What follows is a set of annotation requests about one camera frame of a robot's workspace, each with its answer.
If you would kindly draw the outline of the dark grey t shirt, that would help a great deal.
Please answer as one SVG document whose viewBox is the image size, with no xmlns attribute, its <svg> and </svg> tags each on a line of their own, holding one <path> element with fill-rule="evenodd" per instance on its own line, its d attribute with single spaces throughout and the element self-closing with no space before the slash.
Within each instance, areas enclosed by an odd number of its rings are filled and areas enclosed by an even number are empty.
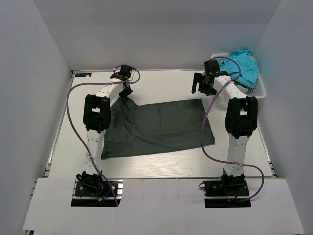
<svg viewBox="0 0 313 235">
<path fill-rule="evenodd" d="M 111 106 L 101 158 L 160 154 L 214 145 L 201 99 L 137 105 L 127 97 Z"/>
</svg>

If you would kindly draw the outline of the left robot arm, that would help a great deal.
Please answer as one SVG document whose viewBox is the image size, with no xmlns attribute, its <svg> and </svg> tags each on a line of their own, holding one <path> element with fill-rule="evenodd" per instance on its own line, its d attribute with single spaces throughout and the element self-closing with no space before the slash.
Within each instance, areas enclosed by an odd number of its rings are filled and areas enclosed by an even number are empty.
<svg viewBox="0 0 313 235">
<path fill-rule="evenodd" d="M 131 73 L 120 72 L 110 76 L 109 83 L 97 93 L 85 97 L 83 124 L 87 134 L 87 153 L 84 172 L 90 175 L 102 170 L 97 164 L 101 161 L 104 146 L 104 135 L 111 123 L 111 103 L 121 95 L 129 95 Z"/>
</svg>

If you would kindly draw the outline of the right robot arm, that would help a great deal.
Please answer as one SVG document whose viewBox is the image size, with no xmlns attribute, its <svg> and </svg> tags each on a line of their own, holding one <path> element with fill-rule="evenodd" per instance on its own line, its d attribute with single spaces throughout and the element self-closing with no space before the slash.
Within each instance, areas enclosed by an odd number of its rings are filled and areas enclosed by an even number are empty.
<svg viewBox="0 0 313 235">
<path fill-rule="evenodd" d="M 239 90 L 226 72 L 204 75 L 195 73 L 191 92 L 198 90 L 213 95 L 208 111 L 219 95 L 227 103 L 225 128 L 229 136 L 227 160 L 210 159 L 224 163 L 221 180 L 226 184 L 242 184 L 244 181 L 244 159 L 247 143 L 257 127 L 258 101 Z"/>
</svg>

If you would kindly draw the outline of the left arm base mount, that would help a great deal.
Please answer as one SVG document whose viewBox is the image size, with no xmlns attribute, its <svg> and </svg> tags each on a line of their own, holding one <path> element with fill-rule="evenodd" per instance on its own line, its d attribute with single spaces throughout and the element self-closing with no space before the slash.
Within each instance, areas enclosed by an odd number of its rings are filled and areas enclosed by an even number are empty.
<svg viewBox="0 0 313 235">
<path fill-rule="evenodd" d="M 104 180 L 97 189 L 75 181 L 71 200 L 72 207 L 117 207 L 113 193 Z"/>
</svg>

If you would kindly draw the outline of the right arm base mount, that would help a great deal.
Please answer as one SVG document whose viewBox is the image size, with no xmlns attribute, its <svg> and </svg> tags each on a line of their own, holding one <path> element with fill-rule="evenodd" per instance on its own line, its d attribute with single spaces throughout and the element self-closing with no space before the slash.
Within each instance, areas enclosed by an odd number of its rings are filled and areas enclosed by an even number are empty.
<svg viewBox="0 0 313 235">
<path fill-rule="evenodd" d="M 225 188 L 221 180 L 202 181 L 199 188 L 204 191 L 206 209 L 250 208 L 251 201 L 247 181 L 239 186 Z"/>
</svg>

